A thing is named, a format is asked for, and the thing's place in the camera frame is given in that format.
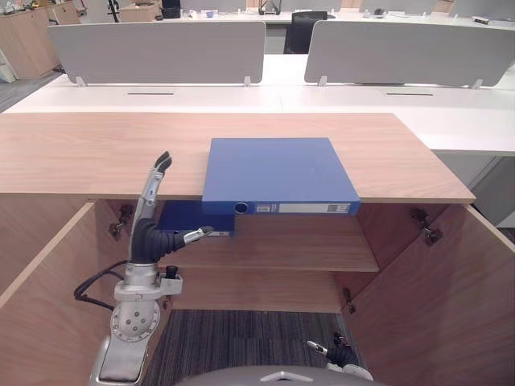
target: gray carpet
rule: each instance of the gray carpet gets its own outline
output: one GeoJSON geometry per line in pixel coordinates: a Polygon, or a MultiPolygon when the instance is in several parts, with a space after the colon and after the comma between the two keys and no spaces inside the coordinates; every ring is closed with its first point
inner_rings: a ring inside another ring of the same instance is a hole
{"type": "Polygon", "coordinates": [[[332,347],[335,331],[347,335],[336,314],[175,310],[143,385],[172,386],[186,376],[235,366],[323,368],[327,361],[306,341],[332,347]]]}
{"type": "Polygon", "coordinates": [[[17,104],[23,98],[28,97],[34,91],[53,81],[59,75],[52,72],[49,75],[36,80],[16,80],[13,83],[5,83],[0,80],[0,113],[17,104]]]}

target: white desk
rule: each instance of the white desk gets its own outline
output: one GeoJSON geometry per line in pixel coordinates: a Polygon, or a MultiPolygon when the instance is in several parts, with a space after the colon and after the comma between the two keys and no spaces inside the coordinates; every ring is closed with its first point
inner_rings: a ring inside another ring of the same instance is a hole
{"type": "Polygon", "coordinates": [[[306,55],[265,55],[263,81],[247,88],[173,84],[80,88],[61,76],[6,113],[394,113],[432,150],[515,154],[513,68],[492,89],[318,87],[303,81],[306,60],[306,55]],[[397,93],[431,95],[389,95],[397,93]]]}
{"type": "MultiPolygon", "coordinates": [[[[507,27],[490,27],[484,24],[475,23],[470,18],[452,18],[448,14],[441,12],[433,12],[428,16],[420,15],[407,15],[405,17],[386,15],[385,18],[364,18],[363,14],[357,8],[342,8],[340,12],[332,14],[335,16],[334,20],[344,21],[367,21],[371,23],[419,23],[419,24],[439,24],[439,25],[453,25],[453,26],[466,26],[477,28],[500,28],[500,29],[515,29],[507,27]]],[[[228,21],[263,21],[266,24],[266,48],[267,54],[280,54],[284,49],[284,40],[286,37],[286,27],[291,24],[291,12],[281,12],[279,15],[267,14],[260,15],[257,8],[248,8],[247,11],[242,11],[240,14],[216,14],[213,18],[208,18],[205,14],[197,14],[195,18],[182,17],[166,18],[158,23],[173,23],[181,21],[205,21],[212,20],[228,20],[228,21]]]]}
{"type": "MultiPolygon", "coordinates": [[[[247,11],[230,14],[215,14],[212,18],[206,17],[204,14],[197,14],[195,18],[181,17],[181,18],[165,18],[162,22],[158,23],[173,23],[178,20],[190,20],[190,21],[205,21],[209,22],[212,20],[228,20],[228,21],[262,21],[267,25],[278,24],[288,25],[291,24],[292,12],[281,12],[279,15],[266,14],[260,15],[256,8],[249,8],[247,11]]],[[[484,24],[475,23],[471,18],[452,18],[448,14],[441,12],[433,12],[427,16],[421,15],[405,15],[405,16],[394,16],[386,15],[384,18],[364,18],[363,14],[355,8],[342,8],[340,12],[332,14],[335,18],[332,20],[344,20],[348,22],[355,21],[366,21],[371,23],[418,23],[418,24],[439,24],[439,25],[452,25],[452,26],[466,26],[466,27],[478,27],[478,28],[500,28],[500,29],[515,29],[515,27],[493,27],[485,26],[484,24]]]]}

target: cabinet hinge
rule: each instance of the cabinet hinge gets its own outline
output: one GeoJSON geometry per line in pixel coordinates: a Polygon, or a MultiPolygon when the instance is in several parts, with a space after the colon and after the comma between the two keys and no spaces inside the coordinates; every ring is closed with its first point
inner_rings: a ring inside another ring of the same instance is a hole
{"type": "Polygon", "coordinates": [[[348,312],[354,314],[356,312],[356,306],[352,303],[351,290],[347,287],[344,288],[344,298],[347,302],[348,312]]]}
{"type": "Polygon", "coordinates": [[[427,212],[420,208],[414,208],[410,211],[411,217],[418,221],[420,230],[426,239],[426,244],[431,246],[443,237],[442,231],[439,229],[429,228],[427,222],[427,212]]]}
{"type": "Polygon", "coordinates": [[[134,206],[130,204],[122,205],[120,207],[120,216],[118,217],[117,223],[112,223],[109,225],[109,233],[116,240],[120,240],[120,236],[122,234],[123,226],[128,224],[132,214],[134,212],[134,206]]]}

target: blue folder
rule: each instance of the blue folder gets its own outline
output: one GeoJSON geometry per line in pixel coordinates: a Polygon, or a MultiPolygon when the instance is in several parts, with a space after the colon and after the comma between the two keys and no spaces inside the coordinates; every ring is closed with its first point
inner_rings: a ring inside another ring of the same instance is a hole
{"type": "Polygon", "coordinates": [[[193,231],[203,226],[214,227],[210,236],[232,236],[234,215],[210,216],[202,212],[200,201],[167,201],[159,217],[158,228],[164,232],[193,231]]]}
{"type": "Polygon", "coordinates": [[[328,138],[214,138],[202,196],[210,215],[355,215],[360,206],[328,138]]]}

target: gray divider panel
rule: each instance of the gray divider panel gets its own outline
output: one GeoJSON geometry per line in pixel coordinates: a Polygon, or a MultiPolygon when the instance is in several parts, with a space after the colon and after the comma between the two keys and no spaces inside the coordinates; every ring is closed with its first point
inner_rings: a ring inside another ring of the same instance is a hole
{"type": "Polygon", "coordinates": [[[306,82],[493,86],[515,60],[515,31],[415,23],[319,21],[306,82]]]}
{"type": "Polygon", "coordinates": [[[341,0],[282,0],[281,11],[293,12],[295,10],[326,10],[338,12],[341,8],[341,0]]]}
{"type": "Polygon", "coordinates": [[[183,10],[218,10],[219,12],[237,12],[247,9],[246,0],[180,0],[183,10]]]}
{"type": "Polygon", "coordinates": [[[515,19],[515,0],[455,0],[451,15],[515,19]]]}
{"type": "Polygon", "coordinates": [[[360,12],[369,10],[373,13],[377,8],[383,10],[394,10],[406,14],[430,14],[438,0],[363,0],[360,5],[360,12]]]}
{"type": "Polygon", "coordinates": [[[263,22],[111,23],[55,26],[50,39],[77,83],[260,82],[263,22]]]}

